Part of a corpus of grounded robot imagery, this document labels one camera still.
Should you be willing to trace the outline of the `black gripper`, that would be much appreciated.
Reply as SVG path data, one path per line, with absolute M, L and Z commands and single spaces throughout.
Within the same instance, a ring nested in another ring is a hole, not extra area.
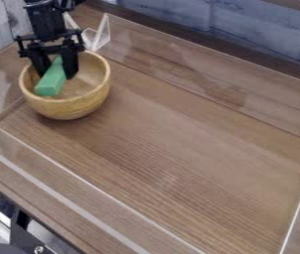
M 51 66 L 49 55 L 61 55 L 68 79 L 78 72 L 78 54 L 84 51 L 81 29 L 70 29 L 65 14 L 78 3 L 27 3 L 25 10 L 33 33 L 18 36 L 19 55 L 30 58 L 34 68 L 43 76 Z

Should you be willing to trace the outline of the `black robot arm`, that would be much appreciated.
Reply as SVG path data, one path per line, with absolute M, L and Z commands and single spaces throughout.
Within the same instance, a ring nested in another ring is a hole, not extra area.
M 33 34 L 18 36 L 19 56 L 29 58 L 43 76 L 51 67 L 50 55 L 64 59 L 68 79 L 78 72 L 78 54 L 85 50 L 82 30 L 69 29 L 65 14 L 85 0 L 25 0 Z

